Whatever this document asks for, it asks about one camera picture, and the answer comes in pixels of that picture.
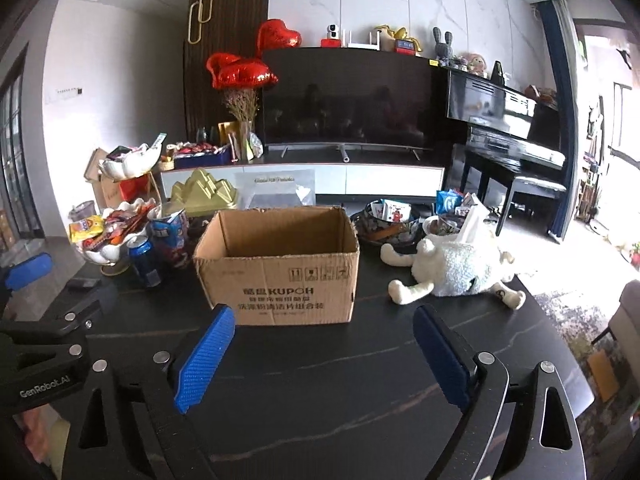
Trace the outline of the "dark bowl of snacks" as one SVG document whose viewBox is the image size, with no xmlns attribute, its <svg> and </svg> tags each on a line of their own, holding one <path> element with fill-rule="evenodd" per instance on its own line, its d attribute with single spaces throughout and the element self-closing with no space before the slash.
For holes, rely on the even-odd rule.
<svg viewBox="0 0 640 480">
<path fill-rule="evenodd" d="M 425 235 L 424 219 L 412 205 L 398 200 L 374 200 L 350 216 L 358 238 L 374 246 L 415 245 Z"/>
</svg>

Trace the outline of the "clear bag of pistachios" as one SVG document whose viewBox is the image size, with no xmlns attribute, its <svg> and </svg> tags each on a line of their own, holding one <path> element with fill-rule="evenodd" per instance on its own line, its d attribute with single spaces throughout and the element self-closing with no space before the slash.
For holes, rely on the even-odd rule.
<svg viewBox="0 0 640 480">
<path fill-rule="evenodd" d="M 270 170 L 239 174 L 236 188 L 243 209 L 314 206 L 314 170 Z"/>
</svg>

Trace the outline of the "grey bunny figurine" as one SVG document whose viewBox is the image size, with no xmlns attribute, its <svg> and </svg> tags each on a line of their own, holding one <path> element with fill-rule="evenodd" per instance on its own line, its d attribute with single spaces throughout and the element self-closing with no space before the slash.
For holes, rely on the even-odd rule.
<svg viewBox="0 0 640 480">
<path fill-rule="evenodd" d="M 442 32 L 439 27 L 435 26 L 433 37 L 436 60 L 440 65 L 447 66 L 452 58 L 452 33 L 449 30 Z"/>
</svg>

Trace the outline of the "white tv cabinet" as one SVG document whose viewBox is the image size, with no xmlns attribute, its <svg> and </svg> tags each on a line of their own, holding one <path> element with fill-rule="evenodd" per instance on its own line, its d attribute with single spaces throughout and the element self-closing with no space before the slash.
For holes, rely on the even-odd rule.
<svg viewBox="0 0 640 480">
<path fill-rule="evenodd" d="M 321 195 L 432 198 L 442 189 L 445 169 L 389 164 L 260 164 L 205 167 L 216 180 L 236 185 L 239 174 L 314 170 L 316 192 Z"/>
</svg>

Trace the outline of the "black upright piano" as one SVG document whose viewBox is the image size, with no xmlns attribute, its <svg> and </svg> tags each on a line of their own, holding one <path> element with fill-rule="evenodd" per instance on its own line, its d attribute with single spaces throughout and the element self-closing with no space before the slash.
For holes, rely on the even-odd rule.
<svg viewBox="0 0 640 480">
<path fill-rule="evenodd" d="M 452 68 L 434 70 L 431 104 L 447 135 L 444 185 L 459 184 L 454 170 L 463 164 L 466 146 L 505 160 L 526 177 L 565 185 L 560 115 L 553 107 Z"/>
</svg>

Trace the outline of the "red heart balloon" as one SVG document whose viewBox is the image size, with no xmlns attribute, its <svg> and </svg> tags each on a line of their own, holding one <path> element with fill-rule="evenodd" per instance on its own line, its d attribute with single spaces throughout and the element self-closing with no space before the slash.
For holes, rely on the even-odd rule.
<svg viewBox="0 0 640 480">
<path fill-rule="evenodd" d="M 258 89 L 278 83 L 278 77 L 258 58 L 216 52 L 206 61 L 216 90 Z"/>
<path fill-rule="evenodd" d="M 258 28 L 256 56 L 261 58 L 266 51 L 299 48 L 301 45 L 302 35 L 297 30 L 289 29 L 280 18 L 270 18 Z"/>
</svg>

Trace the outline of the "brown cardboard box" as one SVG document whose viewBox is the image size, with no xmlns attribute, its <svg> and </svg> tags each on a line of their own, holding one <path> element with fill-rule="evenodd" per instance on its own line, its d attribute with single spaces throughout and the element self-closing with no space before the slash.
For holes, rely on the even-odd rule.
<svg viewBox="0 0 640 480">
<path fill-rule="evenodd" d="M 345 324 L 356 300 L 360 247 L 341 207 L 223 210 L 193 253 L 209 304 L 239 326 Z"/>
</svg>

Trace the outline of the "dried flower vase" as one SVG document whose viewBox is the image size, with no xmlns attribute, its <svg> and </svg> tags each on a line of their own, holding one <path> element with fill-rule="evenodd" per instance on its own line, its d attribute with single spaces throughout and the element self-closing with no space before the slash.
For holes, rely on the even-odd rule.
<svg viewBox="0 0 640 480">
<path fill-rule="evenodd" d="M 250 133 L 259 110 L 257 91 L 251 88 L 226 90 L 224 105 L 239 123 L 239 133 L 235 136 L 239 145 L 239 161 L 250 162 L 256 157 Z"/>
</svg>

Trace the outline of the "white plush sheep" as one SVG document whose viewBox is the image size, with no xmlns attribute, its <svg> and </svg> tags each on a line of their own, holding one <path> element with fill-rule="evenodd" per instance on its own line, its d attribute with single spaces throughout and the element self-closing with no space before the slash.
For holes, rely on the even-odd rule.
<svg viewBox="0 0 640 480">
<path fill-rule="evenodd" d="M 526 293 L 508 286 L 513 280 L 514 258 L 495 242 L 461 243 L 446 236 L 424 237 L 412 255 L 396 252 L 391 244 L 381 247 L 381 260 L 388 266 L 408 268 L 413 285 L 393 280 L 387 286 L 395 304 L 412 304 L 428 295 L 474 296 L 491 292 L 509 309 L 518 310 Z"/>
</svg>

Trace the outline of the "blue soda can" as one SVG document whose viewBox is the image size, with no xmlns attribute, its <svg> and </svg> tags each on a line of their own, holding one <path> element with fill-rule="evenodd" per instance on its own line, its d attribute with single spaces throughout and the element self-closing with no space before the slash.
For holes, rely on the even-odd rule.
<svg viewBox="0 0 640 480">
<path fill-rule="evenodd" d="M 138 234 L 127 243 L 129 260 L 134 272 L 146 288 L 153 288 L 162 282 L 160 264 L 153 245 L 146 234 Z"/>
</svg>

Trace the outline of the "upper white shell bowl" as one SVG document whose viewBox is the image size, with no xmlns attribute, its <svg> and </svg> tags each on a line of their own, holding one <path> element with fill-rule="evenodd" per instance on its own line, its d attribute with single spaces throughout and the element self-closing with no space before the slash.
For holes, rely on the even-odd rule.
<svg viewBox="0 0 640 480">
<path fill-rule="evenodd" d="M 114 181 L 135 179 L 147 174 L 160 160 L 167 134 L 161 132 L 151 145 L 137 148 L 119 146 L 98 162 L 101 174 Z"/>
</svg>

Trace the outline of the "gold mountain tissue box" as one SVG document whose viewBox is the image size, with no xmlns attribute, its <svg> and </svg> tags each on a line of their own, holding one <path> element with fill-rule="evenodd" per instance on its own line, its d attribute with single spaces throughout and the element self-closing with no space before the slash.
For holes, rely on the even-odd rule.
<svg viewBox="0 0 640 480">
<path fill-rule="evenodd" d="M 227 179 L 216 179 L 198 168 L 184 182 L 172 186 L 170 200 L 183 206 L 188 218 L 206 217 L 238 208 L 239 193 Z"/>
</svg>

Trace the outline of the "black piano bench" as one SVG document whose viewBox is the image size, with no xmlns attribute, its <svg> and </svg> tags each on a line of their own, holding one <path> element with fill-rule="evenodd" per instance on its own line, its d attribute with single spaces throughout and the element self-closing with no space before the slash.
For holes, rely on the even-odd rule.
<svg viewBox="0 0 640 480">
<path fill-rule="evenodd" d="M 474 168 L 480 173 L 480 184 L 476 196 L 482 203 L 489 188 L 490 181 L 495 181 L 506 188 L 495 234 L 499 236 L 509 217 L 512 200 L 516 193 L 559 200 L 566 193 L 566 187 L 548 179 L 526 174 L 517 162 L 508 162 L 506 157 L 491 154 L 476 148 L 465 149 L 465 161 L 461 177 L 460 191 L 464 192 L 469 172 Z"/>
</svg>

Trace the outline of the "blue tray of candies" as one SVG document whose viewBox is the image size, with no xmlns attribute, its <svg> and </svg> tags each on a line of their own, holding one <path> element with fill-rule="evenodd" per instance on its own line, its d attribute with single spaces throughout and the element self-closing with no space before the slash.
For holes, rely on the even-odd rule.
<svg viewBox="0 0 640 480">
<path fill-rule="evenodd" d="M 227 166 L 231 164 L 231 151 L 229 145 L 180 143 L 176 146 L 172 160 L 175 169 Z"/>
</svg>

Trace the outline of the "blue snack cup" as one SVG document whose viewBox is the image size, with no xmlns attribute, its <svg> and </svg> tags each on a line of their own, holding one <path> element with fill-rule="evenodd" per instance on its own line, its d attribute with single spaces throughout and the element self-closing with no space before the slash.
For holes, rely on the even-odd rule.
<svg viewBox="0 0 640 480">
<path fill-rule="evenodd" d="M 146 229 L 160 260 L 174 268 L 184 268 L 189 263 L 189 253 L 186 249 L 188 219 L 183 203 L 157 205 L 148 212 L 146 218 Z"/>
</svg>

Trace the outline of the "white shell snack bowl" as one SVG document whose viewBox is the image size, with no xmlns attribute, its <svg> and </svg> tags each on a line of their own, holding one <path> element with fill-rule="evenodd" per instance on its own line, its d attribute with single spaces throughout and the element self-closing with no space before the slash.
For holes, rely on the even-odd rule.
<svg viewBox="0 0 640 480">
<path fill-rule="evenodd" d="M 72 221 L 67 228 L 70 244 L 103 275 L 122 274 L 129 269 L 127 243 L 145 233 L 148 214 L 156 205 L 154 198 L 137 198 Z"/>
</svg>

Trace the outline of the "black television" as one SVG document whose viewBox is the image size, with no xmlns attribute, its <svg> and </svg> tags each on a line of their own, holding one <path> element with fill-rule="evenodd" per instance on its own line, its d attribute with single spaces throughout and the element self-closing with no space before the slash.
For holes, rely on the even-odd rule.
<svg viewBox="0 0 640 480">
<path fill-rule="evenodd" d="M 262 90 L 266 143 L 427 147 L 434 67 L 424 58 L 301 48 L 268 51 L 264 61 L 278 77 Z"/>
</svg>

